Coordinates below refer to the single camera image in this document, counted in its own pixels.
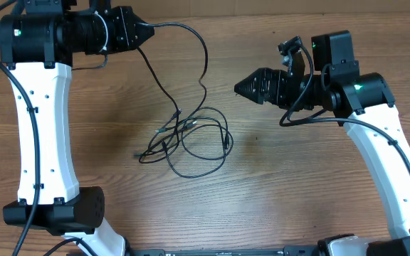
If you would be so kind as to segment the black usb cable grey plug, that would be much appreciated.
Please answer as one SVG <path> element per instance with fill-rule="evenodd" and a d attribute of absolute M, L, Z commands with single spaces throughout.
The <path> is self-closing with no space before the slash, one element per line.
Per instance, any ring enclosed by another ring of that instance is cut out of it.
<path fill-rule="evenodd" d="M 159 154 L 174 174 L 185 179 L 218 171 L 234 144 L 225 115 L 215 107 L 200 107 L 188 117 L 175 114 L 156 131 L 156 138 L 151 154 Z"/>

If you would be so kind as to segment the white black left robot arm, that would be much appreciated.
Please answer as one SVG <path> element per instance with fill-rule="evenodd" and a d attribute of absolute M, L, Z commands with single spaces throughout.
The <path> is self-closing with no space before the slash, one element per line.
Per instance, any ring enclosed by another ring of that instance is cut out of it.
<path fill-rule="evenodd" d="M 98 186 L 80 186 L 73 168 L 68 96 L 73 54 L 110 55 L 154 35 L 130 6 L 91 1 L 20 1 L 0 20 L 0 54 L 16 99 L 21 175 L 8 225 L 46 230 L 72 240 L 87 255 L 128 255 L 127 240 L 105 219 Z"/>

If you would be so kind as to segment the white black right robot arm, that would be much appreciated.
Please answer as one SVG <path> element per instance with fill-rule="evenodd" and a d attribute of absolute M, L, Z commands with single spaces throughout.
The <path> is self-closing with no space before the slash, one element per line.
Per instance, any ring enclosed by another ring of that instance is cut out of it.
<path fill-rule="evenodd" d="M 389 238 L 354 234 L 321 239 L 316 245 L 285 246 L 282 255 L 410 255 L 410 146 L 395 98 L 379 73 L 361 74 L 349 31 L 278 47 L 283 68 L 259 68 L 235 85 L 257 104 L 284 110 L 282 127 L 333 122 L 343 127 L 362 155 L 387 217 Z"/>

